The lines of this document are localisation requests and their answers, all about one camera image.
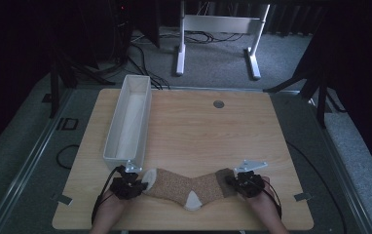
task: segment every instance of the metal stand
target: metal stand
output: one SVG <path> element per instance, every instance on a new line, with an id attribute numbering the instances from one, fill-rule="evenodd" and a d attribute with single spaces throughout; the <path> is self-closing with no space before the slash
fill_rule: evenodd
<path id="1" fill-rule="evenodd" d="M 252 75 L 254 79 L 260 79 L 261 74 L 256 60 L 255 52 L 262 35 L 266 16 L 268 15 L 270 5 L 261 6 L 260 18 L 231 18 L 231 17 L 213 17 L 213 16 L 192 16 L 185 15 L 185 3 L 180 3 L 180 45 L 177 56 L 176 74 L 183 75 L 184 61 L 186 53 L 185 31 L 209 31 L 209 32 L 231 32 L 231 33 L 250 33 L 254 34 L 252 46 L 247 49 L 247 55 L 250 60 Z"/>
<path id="2" fill-rule="evenodd" d="M 319 89 L 316 118 L 325 129 L 324 112 L 328 83 L 333 76 L 333 67 L 336 67 L 333 59 L 337 53 L 339 35 L 333 30 L 333 17 L 325 16 L 319 25 L 307 50 L 301 57 L 292 78 L 272 87 L 264 89 L 265 93 L 277 93 L 292 84 L 303 79 L 307 82 L 301 89 L 300 96 L 311 99 Z"/>

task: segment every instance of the black cable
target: black cable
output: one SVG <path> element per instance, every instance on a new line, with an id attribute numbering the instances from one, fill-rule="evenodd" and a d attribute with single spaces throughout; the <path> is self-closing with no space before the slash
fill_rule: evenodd
<path id="1" fill-rule="evenodd" d="M 103 202 L 105 202 L 107 199 L 109 199 L 112 195 L 114 195 L 114 193 L 112 193 L 110 196 L 103 199 L 104 192 L 106 191 L 107 185 L 110 182 L 111 176 L 113 176 L 113 174 L 115 174 L 117 172 L 117 170 L 119 170 L 119 168 L 116 167 L 115 169 L 113 169 L 113 171 L 111 171 L 109 177 L 107 178 L 106 182 L 104 183 L 103 189 L 101 189 L 100 195 L 98 195 L 97 199 L 95 200 L 93 211 L 92 211 L 92 224 L 94 223 L 95 215 L 97 214 L 97 211 L 98 211 L 98 208 L 100 207 L 100 205 Z"/>
<path id="2" fill-rule="evenodd" d="M 335 205 L 335 208 L 337 209 L 338 211 L 338 214 L 340 215 L 340 218 L 341 218 L 341 221 L 342 221 L 342 224 L 343 224 L 343 230 L 344 230 L 344 234 L 347 233 L 347 224 L 345 222 L 345 218 L 344 218 L 344 215 L 343 213 L 341 212 L 341 208 L 339 207 L 337 201 L 335 200 L 335 197 L 334 195 L 332 194 L 331 190 L 329 189 L 328 187 L 328 184 L 326 184 L 325 180 L 323 179 L 322 175 L 320 175 L 320 173 L 317 171 L 316 167 L 314 166 L 314 164 L 308 159 L 308 157 L 298 148 L 296 147 L 294 144 L 290 143 L 289 141 L 286 140 L 286 143 L 288 145 L 290 145 L 292 148 L 294 148 L 296 151 L 298 151 L 298 153 L 300 153 L 304 158 L 305 160 L 311 165 L 311 167 L 314 169 L 314 171 L 316 172 L 317 176 L 320 178 L 320 180 L 322 181 L 323 185 L 325 186 L 326 190 L 328 191 L 328 194 L 329 196 L 331 197 L 334 205 Z"/>
<path id="3" fill-rule="evenodd" d="M 186 36 L 185 36 L 186 42 L 197 43 L 197 44 L 209 44 L 209 43 L 217 43 L 217 42 L 233 42 L 233 41 L 238 41 L 239 39 L 241 39 L 244 36 L 244 34 L 233 33 L 231 36 L 227 37 L 226 39 L 219 39 L 219 38 L 214 37 L 211 33 L 204 32 L 204 31 L 186 31 L 185 34 L 186 34 Z M 193 37 L 190 37 L 190 36 L 187 36 L 187 35 L 202 35 L 205 39 L 204 40 L 197 39 L 197 38 L 193 38 Z M 240 36 L 238 38 L 231 39 L 236 35 L 240 35 Z M 177 38 L 179 36 L 180 36 L 179 33 L 172 33 L 172 34 L 160 35 L 159 38 Z"/>
<path id="4" fill-rule="evenodd" d="M 151 72 L 151 71 L 148 71 L 150 74 L 152 74 L 153 76 L 156 76 L 160 81 L 162 81 L 166 86 L 167 86 L 167 89 L 170 90 L 170 84 L 168 83 L 168 81 L 165 79 L 165 78 L 162 78 L 158 75 L 156 75 L 155 73 Z"/>
<path id="5" fill-rule="evenodd" d="M 138 51 L 140 51 L 140 54 L 141 54 L 141 61 L 142 61 L 142 63 L 143 63 L 143 68 L 144 68 L 144 73 L 145 73 L 147 76 L 150 77 L 150 80 L 152 81 L 152 84 L 154 83 L 153 86 L 155 86 L 156 89 L 158 89 L 158 90 L 162 90 L 162 89 L 163 89 L 163 88 L 162 88 L 162 85 L 161 85 L 159 82 L 157 82 L 153 77 L 150 76 L 149 71 L 148 71 L 147 68 L 146 68 L 146 59 L 145 59 L 145 56 L 144 56 L 144 52 L 143 52 L 143 50 L 142 50 L 140 47 L 134 45 L 133 43 L 130 43 L 130 44 L 131 44 L 133 47 L 137 48 Z"/>
<path id="6" fill-rule="evenodd" d="M 140 73 L 142 74 L 142 75 L 145 75 L 145 73 L 143 72 L 143 69 L 141 69 L 141 67 L 139 66 L 139 65 L 137 65 L 137 63 L 132 59 L 132 58 L 130 58 L 129 57 L 129 61 L 137 68 L 137 70 L 138 71 L 140 71 Z M 150 81 L 151 81 L 151 83 L 152 83 L 152 85 L 156 88 L 156 89 L 158 89 L 158 90 L 162 90 L 163 88 L 162 88 L 162 85 L 159 83 L 159 82 L 157 82 L 155 79 L 153 79 L 152 77 L 150 77 Z"/>
<path id="7" fill-rule="evenodd" d="M 103 70 L 95 71 L 94 74 L 99 75 L 99 76 L 101 76 L 101 77 L 104 78 L 104 76 L 105 75 L 108 75 L 109 73 L 115 72 L 115 71 L 117 71 L 119 69 L 121 71 L 123 69 L 122 67 L 124 67 L 127 63 L 128 63 L 127 61 L 125 61 L 123 63 L 116 63 L 114 66 L 105 68 Z"/>
<path id="8" fill-rule="evenodd" d="M 277 200 L 278 200 L 278 203 L 279 203 L 279 206 L 281 207 L 281 203 L 280 203 L 280 198 L 278 196 L 278 193 L 277 191 L 275 190 L 275 188 L 272 186 L 272 184 L 270 182 L 268 182 L 267 180 L 265 179 L 262 179 L 264 180 L 264 182 L 268 183 L 268 185 L 271 187 L 272 191 L 275 193 L 276 197 L 277 197 Z"/>
<path id="9" fill-rule="evenodd" d="M 63 147 L 58 153 L 57 153 L 57 155 L 56 155 L 56 162 L 58 163 L 58 165 L 59 166 L 61 166 L 62 168 L 64 168 L 64 169 L 67 169 L 67 170 L 71 170 L 71 167 L 68 167 L 68 166 L 65 166 L 65 165 L 63 165 L 60 161 L 59 161 L 59 156 L 60 156 L 60 154 L 64 151 L 64 150 L 66 150 L 66 149 L 68 149 L 68 148 L 71 148 L 71 147 L 80 147 L 80 145 L 78 145 L 78 144 L 70 144 L 70 145 L 67 145 L 67 146 L 65 146 L 65 147 Z"/>

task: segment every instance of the gray carpet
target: gray carpet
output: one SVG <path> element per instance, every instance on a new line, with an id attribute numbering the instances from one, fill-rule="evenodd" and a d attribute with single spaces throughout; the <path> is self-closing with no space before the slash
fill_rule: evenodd
<path id="1" fill-rule="evenodd" d="M 216 36 L 226 38 L 229 35 L 220 33 Z M 262 90 L 277 85 L 292 75 L 310 40 L 310 37 L 298 35 L 285 38 L 264 35 L 256 53 L 262 75 L 258 81 L 251 78 L 243 56 L 243 49 L 251 45 L 251 38 L 247 35 L 235 42 L 187 44 L 185 74 L 181 77 L 174 75 L 178 39 L 162 39 L 160 50 L 147 41 L 138 40 L 136 45 L 144 51 L 147 69 L 167 79 L 173 87 Z M 141 64 L 141 56 L 136 48 L 130 48 L 130 57 Z M 137 72 L 135 67 L 128 64 L 125 70 L 109 74 L 106 78 L 117 82 L 115 88 L 118 88 L 125 75 L 134 72 Z M 87 233 L 58 231 L 51 226 L 56 210 L 55 197 L 61 193 L 68 176 L 68 171 L 56 163 L 56 154 L 68 144 L 80 143 L 99 90 L 111 88 L 87 80 L 83 75 L 79 75 L 79 82 L 78 88 L 71 92 L 69 100 L 62 106 L 60 116 L 57 116 L 57 120 L 60 117 L 79 119 L 78 128 L 75 131 L 54 130 L 47 144 L 41 147 L 41 155 L 33 173 L 29 176 L 28 183 L 20 189 L 20 197 L 2 223 L 1 233 Z M 302 85 L 303 82 L 299 82 L 287 90 L 300 90 Z M 36 85 L 0 137 L 0 202 L 22 163 L 33 151 L 39 135 L 47 126 L 58 124 L 56 119 L 48 118 L 50 106 L 41 103 L 42 97 L 48 92 L 47 76 Z M 327 139 L 316 123 L 313 108 L 292 93 L 273 95 L 272 100 L 285 138 L 310 158 L 328 183 L 346 219 L 348 233 L 360 233 L 349 202 L 346 201 L 344 191 L 328 160 L 331 152 L 325 143 Z M 342 233 L 340 214 L 325 187 L 305 159 L 293 148 L 289 149 L 304 191 L 313 195 L 308 203 L 316 225 L 310 231 L 299 233 Z M 75 149 L 70 148 L 61 155 L 71 165 L 75 154 Z"/>

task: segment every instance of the wooden table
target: wooden table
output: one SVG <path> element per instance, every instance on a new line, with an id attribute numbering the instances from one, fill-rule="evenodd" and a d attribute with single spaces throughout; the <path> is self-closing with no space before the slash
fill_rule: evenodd
<path id="1" fill-rule="evenodd" d="M 90 229 L 93 204 L 110 171 L 102 153 L 120 90 L 98 96 L 53 219 L 56 229 Z M 225 103 L 223 108 L 213 105 Z M 269 95 L 254 92 L 153 91 L 144 171 L 163 168 L 196 177 L 238 166 L 243 159 L 266 161 L 256 171 L 269 176 L 282 202 L 283 223 L 291 230 L 314 226 Z M 130 203 L 120 230 L 265 229 L 238 196 L 206 204 L 196 212 L 163 199 L 141 195 Z"/>

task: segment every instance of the white plastic tray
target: white plastic tray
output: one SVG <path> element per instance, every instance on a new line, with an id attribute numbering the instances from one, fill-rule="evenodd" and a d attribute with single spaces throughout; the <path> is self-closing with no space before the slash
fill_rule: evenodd
<path id="1" fill-rule="evenodd" d="M 127 75 L 104 147 L 110 170 L 123 165 L 128 173 L 142 170 L 152 92 L 149 76 Z"/>

